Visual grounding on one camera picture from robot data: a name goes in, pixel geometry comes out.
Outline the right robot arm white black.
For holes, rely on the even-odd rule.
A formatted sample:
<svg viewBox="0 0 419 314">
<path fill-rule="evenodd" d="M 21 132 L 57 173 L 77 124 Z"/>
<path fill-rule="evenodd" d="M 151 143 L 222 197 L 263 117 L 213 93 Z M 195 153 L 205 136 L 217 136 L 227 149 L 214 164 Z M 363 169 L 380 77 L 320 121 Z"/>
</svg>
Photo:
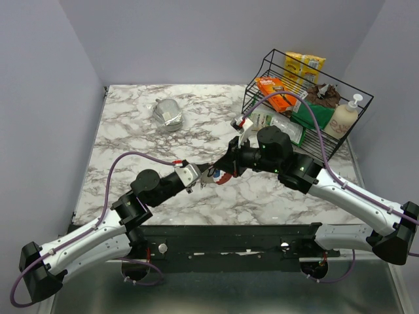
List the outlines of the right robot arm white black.
<svg viewBox="0 0 419 314">
<path fill-rule="evenodd" d="M 276 126 L 259 130 L 257 141 L 259 146 L 252 148 L 235 137 L 215 169 L 233 177 L 247 169 L 275 173 L 284 186 L 326 200 L 362 220 L 358 225 L 322 224 L 315 234 L 302 238 L 305 254 L 353 249 L 372 252 L 391 264 L 406 263 L 418 225 L 415 203 L 388 201 L 344 180 L 326 164 L 294 152 L 288 134 Z"/>
</svg>

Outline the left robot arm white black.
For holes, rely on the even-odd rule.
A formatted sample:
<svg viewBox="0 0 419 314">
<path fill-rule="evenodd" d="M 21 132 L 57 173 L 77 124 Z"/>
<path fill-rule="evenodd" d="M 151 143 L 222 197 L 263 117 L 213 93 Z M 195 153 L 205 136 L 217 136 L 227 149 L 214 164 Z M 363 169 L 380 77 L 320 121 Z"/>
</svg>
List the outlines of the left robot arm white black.
<svg viewBox="0 0 419 314">
<path fill-rule="evenodd" d="M 20 253 L 20 280 L 30 304 L 57 293 L 72 275 L 114 258 L 139 258 L 145 250 L 136 228 L 151 218 L 150 209 L 192 187 L 210 168 L 209 164 L 182 161 L 161 177 L 155 170 L 141 171 L 130 189 L 114 204 L 104 205 L 98 218 L 55 241 L 38 245 L 32 241 Z"/>
</svg>

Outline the red carabiner keyring with chain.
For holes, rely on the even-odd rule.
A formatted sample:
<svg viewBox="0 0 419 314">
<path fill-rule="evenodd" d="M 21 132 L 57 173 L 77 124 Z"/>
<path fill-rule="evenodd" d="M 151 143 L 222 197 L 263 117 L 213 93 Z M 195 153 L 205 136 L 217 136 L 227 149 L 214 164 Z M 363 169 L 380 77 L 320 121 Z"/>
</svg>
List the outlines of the red carabiner keyring with chain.
<svg viewBox="0 0 419 314">
<path fill-rule="evenodd" d="M 223 185 L 232 178 L 232 175 L 222 170 L 209 168 L 205 170 L 200 178 L 200 187 L 204 188 L 209 184 Z"/>
</svg>

